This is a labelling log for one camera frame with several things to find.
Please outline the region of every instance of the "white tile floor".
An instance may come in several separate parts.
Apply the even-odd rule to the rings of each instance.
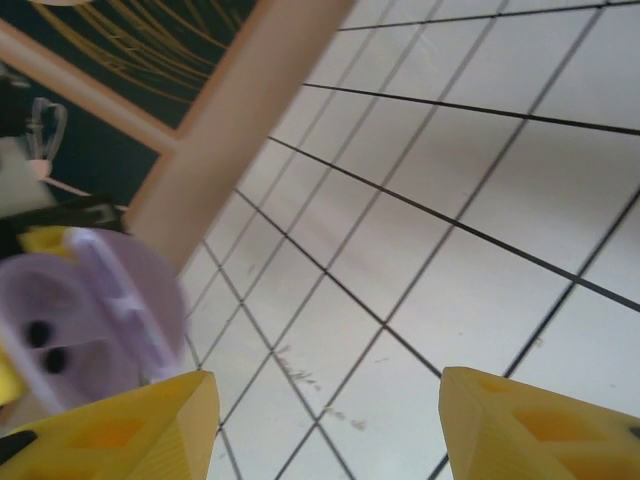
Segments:
[[[183,273],[210,479],[451,479],[450,365],[640,416],[639,24],[358,3]]]

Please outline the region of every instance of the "yellow plastic part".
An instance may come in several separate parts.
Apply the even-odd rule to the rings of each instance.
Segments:
[[[38,438],[0,465],[2,480],[204,480],[218,391],[192,372],[25,425]]]
[[[640,479],[640,418],[459,367],[439,410],[456,480]]]
[[[32,227],[19,236],[20,245],[27,253],[51,253],[65,258],[73,255],[62,241],[69,227]]]
[[[27,388],[7,354],[0,347],[0,405],[14,402]]]

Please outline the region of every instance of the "black hole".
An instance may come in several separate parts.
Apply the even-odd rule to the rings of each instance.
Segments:
[[[52,348],[44,357],[44,369],[52,374],[64,372],[67,368],[69,357],[65,348]]]
[[[27,342],[33,348],[44,347],[53,335],[53,328],[44,320],[34,320],[27,326]]]

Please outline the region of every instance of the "purple plastic part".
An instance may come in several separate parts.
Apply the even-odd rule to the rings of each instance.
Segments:
[[[154,381],[176,375],[186,309],[171,267],[134,238],[109,230],[72,228],[65,244],[142,371]]]
[[[0,264],[0,337],[53,414],[139,385],[106,312],[77,266],[61,257],[34,253]]]

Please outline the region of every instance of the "wooden beam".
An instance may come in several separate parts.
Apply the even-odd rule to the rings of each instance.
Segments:
[[[128,218],[131,232],[181,269],[354,0],[263,0],[178,130]]]

